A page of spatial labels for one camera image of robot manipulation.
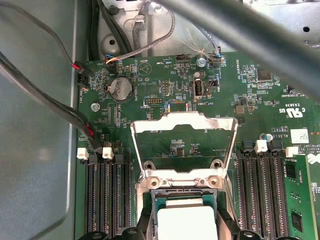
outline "cable connector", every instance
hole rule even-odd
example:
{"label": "cable connector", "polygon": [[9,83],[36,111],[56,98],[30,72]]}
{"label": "cable connector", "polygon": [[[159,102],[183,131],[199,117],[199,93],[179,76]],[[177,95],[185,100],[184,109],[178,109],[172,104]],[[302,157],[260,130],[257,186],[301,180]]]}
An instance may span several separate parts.
{"label": "cable connector", "polygon": [[72,67],[74,67],[77,70],[77,72],[81,75],[88,76],[88,77],[91,77],[94,75],[94,72],[91,71],[91,69],[87,68],[86,65],[84,65],[80,61],[75,61],[72,64]]}

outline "motherboard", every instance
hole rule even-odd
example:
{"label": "motherboard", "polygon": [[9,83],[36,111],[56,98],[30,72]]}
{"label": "motherboard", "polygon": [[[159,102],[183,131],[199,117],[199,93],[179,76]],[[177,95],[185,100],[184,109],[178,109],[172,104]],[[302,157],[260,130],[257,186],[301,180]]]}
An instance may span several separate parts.
{"label": "motherboard", "polygon": [[[266,240],[318,239],[320,106],[304,93],[238,52],[204,62],[177,54],[87,66],[94,76],[79,80],[79,110],[114,157],[98,162],[79,133],[78,148],[88,149],[91,157],[77,160],[76,239],[92,231],[114,237],[120,228],[137,224],[140,166],[131,123],[194,111],[238,121],[227,173],[240,228]],[[137,148],[146,168],[188,172],[223,160],[229,138],[223,131],[180,125],[142,133]],[[257,140],[267,142],[268,153],[255,153]],[[292,147],[296,152],[288,157],[285,149]]]}

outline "gray metal panel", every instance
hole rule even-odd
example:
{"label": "gray metal panel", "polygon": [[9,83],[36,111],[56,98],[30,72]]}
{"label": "gray metal panel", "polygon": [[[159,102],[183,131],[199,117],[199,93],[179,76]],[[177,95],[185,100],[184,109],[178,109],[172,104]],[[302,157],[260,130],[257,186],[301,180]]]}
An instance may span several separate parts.
{"label": "gray metal panel", "polygon": [[[74,27],[85,0],[10,2],[48,24],[71,55],[76,46],[84,53],[85,33]],[[59,101],[76,103],[74,73],[50,36],[6,8],[0,30],[1,51],[23,74]],[[0,239],[73,239],[76,131],[1,75],[0,83]]]}
{"label": "gray metal panel", "polygon": [[[132,28],[134,24],[133,18],[138,14],[142,1],[118,1],[118,0],[103,0],[104,4],[109,7],[111,5],[118,6],[121,9],[115,19],[124,29],[129,40],[132,42]],[[253,10],[265,15],[275,23],[282,25],[289,32],[295,34],[302,42],[309,43],[320,42],[320,2],[303,2],[298,4],[282,4],[282,5],[265,5],[268,1],[263,0],[244,0]],[[168,14],[154,14],[151,8],[156,6],[152,3],[149,8],[149,15],[146,22],[146,30],[140,32],[141,45],[144,46],[151,43],[155,39],[165,35],[171,24],[171,18]],[[99,43],[100,51],[103,53],[116,53],[115,45],[109,45],[110,31],[107,25],[101,21],[99,24]],[[304,32],[303,27],[309,27],[309,32]],[[154,46],[148,52],[144,52],[143,56],[164,56],[173,55],[176,53],[195,53],[190,48],[181,43],[181,39],[187,39],[187,29],[191,32],[194,40],[199,44],[199,47],[206,46],[208,41],[203,34],[194,25],[176,14],[176,27],[172,36],[166,41]],[[108,41],[104,41],[105,37],[109,36]],[[228,46],[220,39],[216,39],[218,46],[221,46],[223,52],[232,52],[233,48]]]}

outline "red wire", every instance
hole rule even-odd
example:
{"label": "red wire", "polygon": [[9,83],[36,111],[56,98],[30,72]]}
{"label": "red wire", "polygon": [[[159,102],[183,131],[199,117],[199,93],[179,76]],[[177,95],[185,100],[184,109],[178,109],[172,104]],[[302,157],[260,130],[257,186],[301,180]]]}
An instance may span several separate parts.
{"label": "red wire", "polygon": [[74,63],[72,63],[71,66],[74,67],[77,70],[80,70],[80,67],[78,65],[74,64]]}

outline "green circuit board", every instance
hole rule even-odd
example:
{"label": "green circuit board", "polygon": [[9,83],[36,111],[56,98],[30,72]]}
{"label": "green circuit board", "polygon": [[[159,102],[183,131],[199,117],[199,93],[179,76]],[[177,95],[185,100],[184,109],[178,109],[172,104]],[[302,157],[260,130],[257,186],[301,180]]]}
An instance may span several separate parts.
{"label": "green circuit board", "polygon": [[[165,113],[189,111],[204,113],[209,118],[237,118],[237,144],[249,140],[255,142],[263,133],[271,134],[273,140],[281,141],[284,148],[299,147],[300,154],[311,156],[310,175],[305,170],[303,179],[310,178],[307,184],[311,186],[311,192],[309,188],[306,191],[313,196],[312,201],[303,201],[295,211],[303,216],[302,221],[311,219],[311,222],[302,223],[305,226],[312,223],[314,215],[312,211],[304,211],[314,205],[320,227],[320,165],[317,161],[320,153],[320,106],[240,53],[225,53],[217,62],[205,67],[197,66],[196,61],[197,57],[189,61],[182,59],[182,62],[179,58],[177,61],[175,55],[128,58],[116,64],[117,74],[110,74],[104,61],[87,63],[94,76],[89,80],[89,87],[79,91],[79,110],[93,124],[101,141],[112,145],[119,163],[98,167],[78,161],[76,238],[88,231],[103,231],[113,236],[120,227],[136,224],[135,182],[140,168],[130,124],[137,120],[157,120]],[[133,86],[132,97],[123,101],[115,100],[106,88],[119,77],[128,79]],[[195,94],[197,90],[201,92],[200,97]],[[93,103],[99,104],[98,111],[92,111]],[[172,132],[144,132],[138,136],[137,144],[142,160],[151,161],[157,169],[189,171],[208,168],[213,159],[223,159],[228,137],[224,131],[194,130],[186,125],[178,126]],[[92,153],[81,134],[78,147],[88,148]],[[228,174],[237,206],[236,158],[234,152]],[[114,192],[110,192],[108,186],[113,186]],[[294,194],[302,196],[303,191],[297,188]],[[117,207],[110,203],[112,201],[117,202]],[[129,212],[123,211],[124,205],[129,205]],[[289,226],[288,229],[293,237],[300,236],[303,240],[313,240],[313,236],[318,236],[317,228],[301,234],[296,234],[296,228]]]}

